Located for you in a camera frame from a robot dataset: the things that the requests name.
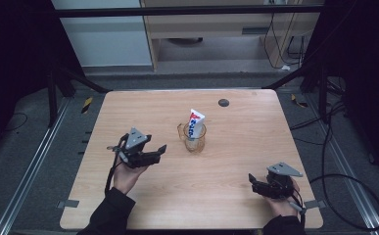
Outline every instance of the black cable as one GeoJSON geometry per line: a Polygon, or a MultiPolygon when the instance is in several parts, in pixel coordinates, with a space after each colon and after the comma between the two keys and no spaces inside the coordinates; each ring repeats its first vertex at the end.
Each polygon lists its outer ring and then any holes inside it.
{"type": "Polygon", "coordinates": [[[16,129],[19,129],[21,128],[26,122],[27,122],[27,115],[24,114],[24,113],[14,113],[13,116],[17,116],[17,115],[22,115],[24,116],[24,122],[22,122],[22,124],[14,127],[14,128],[10,128],[10,129],[5,129],[5,131],[13,131],[13,130],[16,130],[16,129]]]}
{"type": "Polygon", "coordinates": [[[302,141],[302,142],[305,142],[308,144],[312,144],[312,145],[323,145],[322,143],[314,143],[314,142],[310,142],[310,141],[299,139],[299,138],[293,138],[293,139],[298,140],[298,141],[302,141]]]}
{"type": "Polygon", "coordinates": [[[268,57],[269,63],[272,66],[272,68],[273,69],[281,69],[281,67],[276,67],[276,66],[274,66],[272,64],[272,62],[271,62],[271,60],[269,58],[268,52],[266,50],[266,38],[267,38],[267,36],[269,34],[270,29],[272,29],[272,33],[274,35],[275,44],[277,45],[277,49],[278,49],[278,55],[280,56],[281,60],[286,64],[286,66],[297,65],[298,63],[292,63],[292,64],[291,63],[287,63],[286,61],[284,61],[283,56],[281,55],[281,49],[280,49],[280,46],[278,44],[278,40],[277,40],[277,37],[275,36],[275,31],[274,31],[274,13],[273,13],[273,14],[271,14],[271,21],[269,23],[268,31],[267,31],[267,33],[265,34],[265,37],[264,37],[264,51],[265,51],[266,56],[268,57]]]}
{"type": "MultiPolygon", "coordinates": [[[[334,116],[337,114],[337,112],[340,111],[341,108],[344,108],[344,105],[341,105],[335,109],[332,109],[328,115],[331,115],[331,116],[334,116]]],[[[293,126],[290,127],[290,130],[297,130],[297,129],[301,129],[303,127],[306,127],[308,125],[311,125],[317,121],[321,120],[321,117],[315,117],[315,118],[312,118],[312,119],[309,119],[309,120],[305,120],[301,123],[298,123],[298,124],[295,124],[293,126]]]]}
{"type": "Polygon", "coordinates": [[[328,197],[328,194],[327,194],[327,190],[326,190],[325,178],[326,177],[333,177],[333,176],[343,176],[343,177],[349,178],[351,180],[354,180],[357,183],[359,183],[360,185],[362,185],[369,192],[369,194],[375,199],[375,201],[377,202],[377,204],[379,205],[379,199],[378,199],[378,197],[373,193],[373,191],[371,189],[369,189],[369,187],[367,185],[365,185],[361,181],[359,181],[359,180],[357,180],[357,179],[355,179],[353,177],[350,177],[350,176],[347,176],[347,175],[343,175],[343,174],[325,174],[325,152],[326,152],[327,143],[329,141],[329,136],[331,135],[331,132],[332,132],[332,121],[331,121],[332,119],[331,118],[332,118],[332,114],[333,114],[332,111],[335,109],[334,107],[335,106],[332,106],[331,112],[329,113],[328,120],[327,120],[328,129],[327,129],[326,137],[324,139],[323,148],[322,148],[321,176],[316,177],[315,179],[311,180],[310,183],[314,182],[315,180],[321,179],[321,181],[322,181],[322,188],[323,188],[323,195],[325,197],[327,205],[330,207],[330,209],[332,210],[333,213],[335,213],[339,218],[341,218],[347,224],[353,226],[354,228],[363,230],[363,231],[376,231],[376,230],[379,229],[379,226],[374,227],[374,228],[363,227],[363,226],[357,225],[357,224],[351,222],[350,220],[344,218],[340,213],[338,213],[335,210],[335,208],[333,207],[332,203],[329,200],[329,197],[328,197]]]}
{"type": "MultiPolygon", "coordinates": [[[[374,198],[374,200],[376,201],[376,203],[378,204],[379,206],[379,198],[378,196],[366,185],[364,184],[362,181],[358,180],[358,179],[355,179],[351,176],[348,176],[348,175],[345,175],[345,174],[339,174],[339,173],[331,173],[331,174],[325,174],[325,175],[322,175],[322,176],[318,176],[316,178],[314,178],[313,180],[310,181],[310,183],[313,183],[317,180],[320,180],[322,178],[330,178],[330,177],[345,177],[345,178],[348,178],[350,180],[353,180],[355,182],[357,182],[358,184],[360,184],[366,191],[369,192],[369,194],[374,198]]],[[[339,214],[335,209],[334,207],[332,206],[332,204],[330,203],[330,201],[327,200],[326,198],[326,203],[329,205],[330,209],[332,210],[333,213],[335,213],[338,217],[340,217],[342,220],[344,220],[346,223],[350,224],[351,226],[355,227],[355,228],[358,228],[358,229],[361,229],[361,230],[365,230],[365,231],[376,231],[379,229],[379,225],[377,227],[374,227],[374,228],[367,228],[367,227],[362,227],[362,226],[359,226],[357,224],[354,224],[352,223],[351,221],[349,221],[348,219],[344,218],[341,214],[339,214]]]]}

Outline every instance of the power cord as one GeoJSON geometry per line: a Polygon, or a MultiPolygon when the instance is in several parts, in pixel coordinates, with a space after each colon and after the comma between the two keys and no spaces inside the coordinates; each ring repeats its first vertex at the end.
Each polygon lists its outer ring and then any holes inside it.
{"type": "Polygon", "coordinates": [[[22,124],[20,124],[16,127],[5,129],[5,131],[13,131],[13,130],[19,129],[27,122],[27,115],[24,113],[14,113],[13,116],[24,116],[24,121],[22,122],[22,124]]]}
{"type": "MultiPolygon", "coordinates": [[[[264,37],[264,51],[265,51],[265,54],[266,56],[268,57],[269,59],[269,55],[268,55],[268,51],[266,49],[266,38],[269,34],[269,31],[270,29],[272,30],[272,34],[274,36],[274,41],[275,41],[275,44],[277,45],[277,49],[278,49],[278,56],[280,57],[280,59],[286,64],[286,66],[293,66],[293,65],[298,65],[299,62],[296,62],[296,63],[289,63],[289,62],[286,62],[283,58],[283,56],[281,55],[281,49],[280,49],[280,45],[278,43],[278,40],[277,40],[277,37],[275,36],[275,30],[274,30],[274,13],[271,14],[271,21],[269,23],[269,27],[268,27],[268,31],[264,37]]],[[[281,69],[281,67],[276,67],[275,65],[272,64],[271,60],[269,60],[269,63],[271,64],[271,66],[274,68],[274,69],[281,69]]]]}
{"type": "Polygon", "coordinates": [[[325,182],[325,178],[327,177],[346,177],[350,180],[353,180],[355,182],[357,182],[358,184],[360,184],[364,189],[366,189],[366,191],[369,192],[369,194],[372,196],[372,198],[376,201],[376,203],[378,204],[379,206],[379,198],[375,195],[375,193],[364,183],[362,183],[360,180],[357,180],[351,176],[348,176],[348,175],[345,175],[345,174],[325,174],[325,152],[326,152],[326,147],[327,147],[327,143],[330,141],[329,139],[331,137],[329,137],[330,135],[333,135],[332,134],[332,114],[333,114],[333,111],[335,109],[339,109],[339,108],[342,108],[342,107],[345,107],[343,104],[340,105],[339,107],[335,108],[335,106],[332,106],[332,109],[331,109],[331,112],[329,113],[328,115],[328,120],[327,120],[327,125],[328,125],[328,129],[327,129],[327,133],[326,133],[326,137],[324,139],[324,142],[323,142],[323,148],[322,148],[322,159],[321,159],[321,163],[322,163],[322,166],[321,166],[321,176],[318,176],[316,178],[314,178],[313,180],[310,181],[310,183],[313,183],[314,181],[316,180],[319,180],[321,179],[322,181],[322,188],[323,188],[323,195],[325,197],[325,201],[327,203],[327,205],[329,206],[329,208],[332,210],[333,213],[335,213],[339,218],[341,218],[343,221],[345,221],[347,224],[351,225],[352,227],[354,228],[357,228],[357,229],[360,229],[360,230],[363,230],[363,231],[376,231],[379,229],[379,225],[376,226],[376,227],[373,227],[373,228],[368,228],[368,227],[364,227],[364,226],[360,226],[358,224],[355,224],[354,222],[351,222],[350,220],[346,219],[344,216],[342,216],[332,205],[332,203],[330,202],[329,200],[329,197],[328,197],[328,194],[327,194],[327,190],[326,190],[326,182],[325,182]]]}

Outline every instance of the white cabinet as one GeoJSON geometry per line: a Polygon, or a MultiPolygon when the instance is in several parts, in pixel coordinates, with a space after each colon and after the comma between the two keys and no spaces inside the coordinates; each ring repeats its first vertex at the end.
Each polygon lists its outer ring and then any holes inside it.
{"type": "MultiPolygon", "coordinates": [[[[138,8],[138,0],[52,0],[55,9],[138,8]]],[[[61,22],[84,68],[151,66],[142,17],[66,18],[61,22]]]]}

